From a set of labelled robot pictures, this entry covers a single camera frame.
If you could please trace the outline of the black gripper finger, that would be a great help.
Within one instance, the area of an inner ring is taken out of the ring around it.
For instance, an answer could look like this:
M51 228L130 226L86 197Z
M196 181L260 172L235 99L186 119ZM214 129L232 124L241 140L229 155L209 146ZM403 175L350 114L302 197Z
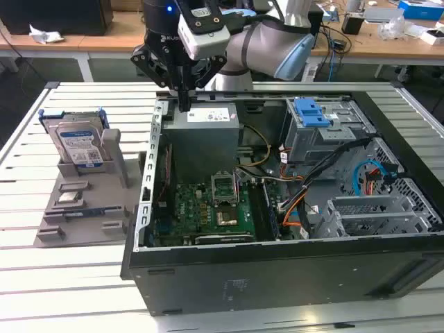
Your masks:
M189 61L185 66L185 112L190 110L191 95L196 88L204 88L226 62L224 55Z
M146 44L133 51L131 62L159 87L168 87L170 95L177 98L179 111L185 111L185 88L180 69L173 61L169 47L160 47L160 58Z

